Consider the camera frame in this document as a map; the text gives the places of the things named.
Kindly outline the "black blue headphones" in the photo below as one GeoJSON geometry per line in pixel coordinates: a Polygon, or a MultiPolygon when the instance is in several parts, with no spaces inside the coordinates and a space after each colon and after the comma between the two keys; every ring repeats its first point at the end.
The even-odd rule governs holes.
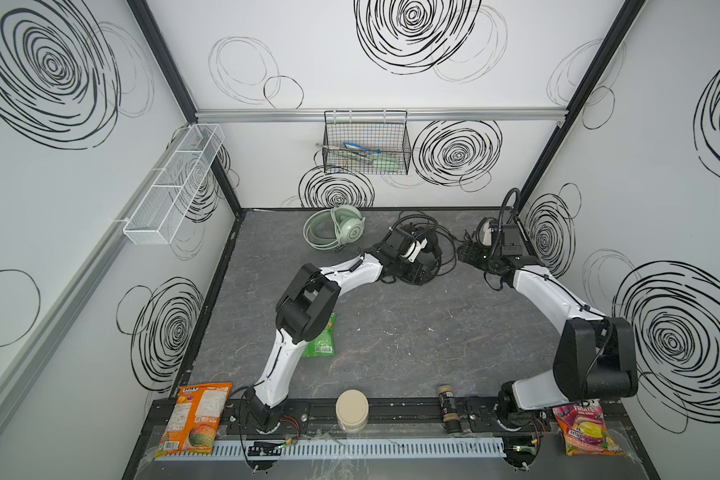
{"type": "Polygon", "coordinates": [[[389,276],[408,285],[421,286],[434,280],[441,268],[452,259],[443,258],[440,239],[448,241],[452,252],[455,246],[451,235],[437,219],[423,212],[401,216],[390,229],[406,234],[405,252],[389,276]]]}

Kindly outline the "mint green headphones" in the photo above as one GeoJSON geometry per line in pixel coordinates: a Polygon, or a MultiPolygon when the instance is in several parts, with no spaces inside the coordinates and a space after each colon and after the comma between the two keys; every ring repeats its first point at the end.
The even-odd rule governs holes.
{"type": "Polygon", "coordinates": [[[318,251],[342,249],[362,237],[365,221],[356,207],[338,205],[312,214],[303,226],[302,236],[318,251]]]}

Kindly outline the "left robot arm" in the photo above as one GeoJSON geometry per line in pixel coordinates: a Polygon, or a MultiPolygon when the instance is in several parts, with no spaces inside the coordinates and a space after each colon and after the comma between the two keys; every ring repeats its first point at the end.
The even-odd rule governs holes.
{"type": "Polygon", "coordinates": [[[341,296],[382,279],[423,285],[438,275],[441,265],[436,229],[412,223],[393,225],[381,241],[342,263],[303,265],[276,304],[271,352],[259,379],[244,394],[255,427],[270,432],[279,424],[300,358],[327,327],[341,296]]]}

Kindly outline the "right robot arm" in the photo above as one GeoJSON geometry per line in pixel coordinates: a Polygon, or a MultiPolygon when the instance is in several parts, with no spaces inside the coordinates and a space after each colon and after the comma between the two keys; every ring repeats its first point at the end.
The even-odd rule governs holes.
{"type": "Polygon", "coordinates": [[[533,412],[589,400],[619,400],[639,388],[636,347],[630,323],[608,316],[564,287],[523,250],[510,189],[497,217],[486,217],[457,249],[460,262],[496,276],[501,286],[524,295],[559,333],[552,367],[501,386],[495,405],[499,425],[517,431],[533,412]]]}

